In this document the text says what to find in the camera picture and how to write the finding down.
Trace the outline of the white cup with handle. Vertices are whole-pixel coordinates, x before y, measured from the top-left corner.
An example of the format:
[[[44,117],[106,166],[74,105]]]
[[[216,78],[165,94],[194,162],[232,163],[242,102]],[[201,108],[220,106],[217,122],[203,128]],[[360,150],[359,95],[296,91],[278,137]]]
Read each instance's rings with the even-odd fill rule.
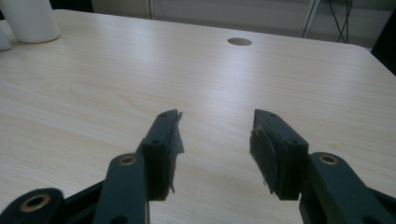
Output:
[[[0,11],[20,42],[45,43],[61,36],[50,0],[0,0]]]

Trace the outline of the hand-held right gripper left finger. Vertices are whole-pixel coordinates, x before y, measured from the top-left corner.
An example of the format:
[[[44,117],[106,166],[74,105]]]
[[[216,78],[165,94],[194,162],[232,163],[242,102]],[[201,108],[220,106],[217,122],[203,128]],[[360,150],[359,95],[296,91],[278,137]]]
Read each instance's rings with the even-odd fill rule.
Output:
[[[177,156],[184,152],[178,128],[181,118],[176,109],[159,114],[136,151],[145,159],[150,201],[165,201],[169,191],[175,191]]]

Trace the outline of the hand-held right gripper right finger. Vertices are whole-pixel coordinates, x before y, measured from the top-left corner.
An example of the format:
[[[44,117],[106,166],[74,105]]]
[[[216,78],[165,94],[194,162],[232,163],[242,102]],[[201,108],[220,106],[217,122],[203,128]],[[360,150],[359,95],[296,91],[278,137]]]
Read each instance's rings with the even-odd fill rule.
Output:
[[[280,116],[261,109],[254,111],[249,143],[249,152],[270,192],[279,200],[297,201],[308,143]]]

